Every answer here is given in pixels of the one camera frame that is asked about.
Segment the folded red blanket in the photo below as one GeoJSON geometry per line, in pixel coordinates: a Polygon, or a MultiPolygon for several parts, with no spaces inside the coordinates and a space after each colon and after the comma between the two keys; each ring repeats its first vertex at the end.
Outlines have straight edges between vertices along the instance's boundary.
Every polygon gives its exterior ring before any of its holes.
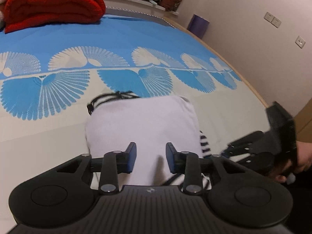
{"type": "Polygon", "coordinates": [[[8,0],[5,33],[45,23],[94,23],[105,13],[103,0],[8,0]]]}

